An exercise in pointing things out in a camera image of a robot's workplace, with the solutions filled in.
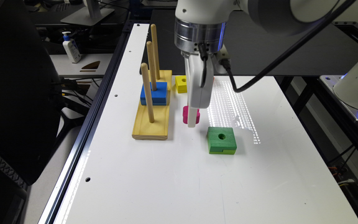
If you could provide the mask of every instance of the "white bottle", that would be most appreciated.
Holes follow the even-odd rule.
[[[80,51],[78,51],[78,47],[75,44],[75,41],[73,39],[70,39],[70,37],[67,35],[70,32],[62,32],[63,38],[65,41],[63,42],[63,47],[66,50],[68,59],[72,63],[77,63],[81,60]]]

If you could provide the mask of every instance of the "hole in block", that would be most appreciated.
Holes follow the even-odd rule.
[[[219,134],[218,135],[218,138],[221,139],[221,140],[225,140],[226,139],[226,136],[224,134]]]

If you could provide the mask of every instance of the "magenta block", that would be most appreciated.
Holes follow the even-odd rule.
[[[183,107],[183,122],[187,124],[187,116],[189,113],[189,106]],[[197,109],[197,118],[196,118],[196,124],[198,124],[200,121],[200,109]]]

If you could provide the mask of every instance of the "wire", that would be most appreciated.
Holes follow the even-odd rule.
[[[117,5],[113,5],[113,4],[110,4],[110,3],[105,3],[105,2],[102,2],[102,1],[97,1],[98,3],[101,3],[101,4],[105,4],[105,5],[109,5],[109,6],[114,6],[114,7],[120,7],[120,8],[123,8],[123,9],[126,9],[129,11],[129,9],[127,7],[122,7],[122,6],[117,6]]]
[[[76,79],[74,79],[74,80],[86,80],[86,79],[92,79],[92,78],[76,78]]]
[[[276,58],[270,65],[264,68],[258,75],[256,75],[253,79],[247,82],[240,88],[237,88],[236,83],[234,81],[233,74],[231,73],[230,64],[228,67],[223,67],[226,69],[229,74],[230,82],[232,84],[233,90],[236,93],[240,93],[255,83],[257,83],[261,78],[266,76],[270,71],[272,71],[277,65],[281,64],[285,59],[287,59],[293,52],[297,51],[300,47],[302,47],[305,43],[307,43],[310,39],[312,39],[316,34],[318,34],[321,30],[323,30],[326,26],[328,26],[332,21],[341,15],[349,6],[351,6],[356,0],[346,0],[341,6],[339,6],[335,11],[333,11],[330,15],[328,15],[322,22],[320,22],[317,26],[315,26],[311,31],[309,31],[306,35],[304,35],[300,40],[298,40],[295,44],[293,44],[289,49],[287,49],[284,53],[282,53],[278,58]]]
[[[87,97],[88,99],[90,99],[91,101],[93,101],[93,99],[92,98],[90,98],[90,97],[88,97],[87,95],[84,95],[85,97]]]
[[[205,80],[206,80],[206,59],[204,59],[203,62],[204,62],[204,69],[203,69],[203,82],[201,82],[201,88],[205,86]]]
[[[330,161],[328,161],[327,164],[330,164],[330,163],[336,161],[337,159],[339,159],[340,157],[342,157],[345,153],[349,152],[352,149],[352,147],[353,147],[353,144],[351,144],[347,149],[345,149],[345,151],[341,152],[334,159],[331,159]]]
[[[349,157],[345,160],[345,162],[342,164],[342,166],[338,169],[338,171],[336,172],[337,174],[341,173],[343,167],[346,165],[346,163],[349,161],[349,159],[352,157],[352,155],[355,151],[356,151],[356,148],[353,149],[353,151],[351,152]]]
[[[201,88],[205,86],[205,80],[206,80],[206,61],[208,60],[208,50],[206,49],[205,43],[199,43],[198,44],[198,50],[200,51],[200,57],[204,63],[204,69],[203,69],[203,76],[202,76],[202,82],[201,82]]]
[[[92,81],[94,82],[94,84],[99,88],[100,86],[98,85],[98,83],[96,83],[96,81],[94,80],[94,78],[92,78]]]
[[[78,96],[77,94],[74,95],[74,94],[72,94],[72,93],[66,93],[66,92],[61,92],[61,94],[62,94],[62,96],[64,96],[64,95],[75,96],[75,97],[77,97],[81,102],[87,104],[88,106],[91,106],[91,105],[92,105],[92,103],[88,102],[86,99],[84,99],[84,98]]]

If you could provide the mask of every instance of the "green square block with hole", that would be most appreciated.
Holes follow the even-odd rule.
[[[208,128],[208,149],[210,154],[236,153],[237,144],[232,128]]]

